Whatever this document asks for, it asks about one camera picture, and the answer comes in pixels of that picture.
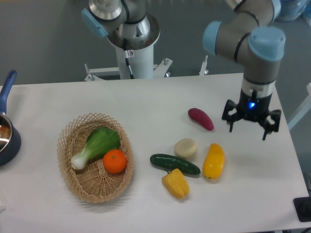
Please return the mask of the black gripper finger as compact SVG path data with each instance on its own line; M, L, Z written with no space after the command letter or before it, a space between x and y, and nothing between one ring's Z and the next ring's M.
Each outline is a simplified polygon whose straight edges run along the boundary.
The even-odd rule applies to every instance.
M269 111L266 115L259 119L259 125L264 129L262 140L266 139L268 134L272 132L278 132L281 120L281 110Z
M240 110L240 105L236 104L232 100L227 100L224 110L223 110L222 120L226 121L226 123L229 125L230 133L233 130L234 123L241 119L242 119L242 114Z

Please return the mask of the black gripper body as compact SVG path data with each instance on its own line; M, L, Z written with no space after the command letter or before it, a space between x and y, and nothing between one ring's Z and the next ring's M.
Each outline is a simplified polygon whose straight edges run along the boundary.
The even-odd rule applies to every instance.
M272 94L264 98L255 98L248 96L241 91L237 113L242 119L248 121L264 121L268 117L269 105Z

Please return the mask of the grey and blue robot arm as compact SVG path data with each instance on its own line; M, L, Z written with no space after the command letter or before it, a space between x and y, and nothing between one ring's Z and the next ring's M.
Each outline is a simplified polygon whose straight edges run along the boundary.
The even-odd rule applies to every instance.
M228 100L222 119L233 125L241 119L258 123L265 134L277 132L280 110L269 110L272 92L284 54L284 32L271 23L278 16L277 0L229 0L235 12L228 23L213 21L203 33L208 52L244 67L240 99ZM146 12L143 0L91 0L81 12L87 27L115 47L122 79L152 79L154 44L160 35L158 21Z

